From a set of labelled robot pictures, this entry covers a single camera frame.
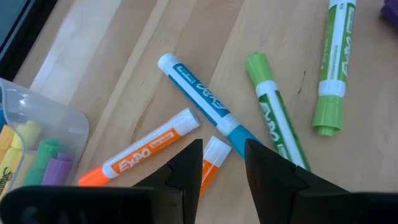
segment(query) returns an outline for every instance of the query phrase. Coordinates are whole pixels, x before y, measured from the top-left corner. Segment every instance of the wooden table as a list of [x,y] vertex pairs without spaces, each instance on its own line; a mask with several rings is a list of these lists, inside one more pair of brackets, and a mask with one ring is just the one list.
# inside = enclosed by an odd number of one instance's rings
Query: wooden table
[[[78,175],[194,105],[157,68],[175,54],[264,144],[272,147],[246,56],[265,52],[313,172],[352,191],[398,190],[398,41],[382,0],[358,0],[344,130],[312,129],[327,0],[59,0],[16,83],[82,110],[90,136]],[[201,127],[111,181],[131,186]],[[258,223],[244,161],[233,152],[200,202],[197,223]]]

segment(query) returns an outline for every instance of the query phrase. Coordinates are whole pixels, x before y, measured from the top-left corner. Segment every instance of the plastic container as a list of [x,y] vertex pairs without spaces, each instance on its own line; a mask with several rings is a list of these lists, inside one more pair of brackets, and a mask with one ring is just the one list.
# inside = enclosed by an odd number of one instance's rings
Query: plastic container
[[[88,136],[85,115],[2,78],[0,88],[6,123],[17,135],[0,158],[1,196],[23,185],[70,185]],[[11,175],[7,156],[15,161]]]

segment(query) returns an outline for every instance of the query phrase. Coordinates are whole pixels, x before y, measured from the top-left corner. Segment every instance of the purple highlighter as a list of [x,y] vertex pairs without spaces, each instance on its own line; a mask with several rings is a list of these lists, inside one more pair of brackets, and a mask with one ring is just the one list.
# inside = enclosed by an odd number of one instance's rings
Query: purple highlighter
[[398,27],[398,0],[384,0],[381,14],[388,23]]
[[72,168],[72,158],[66,152],[59,152],[51,158],[44,173],[42,185],[64,185]]

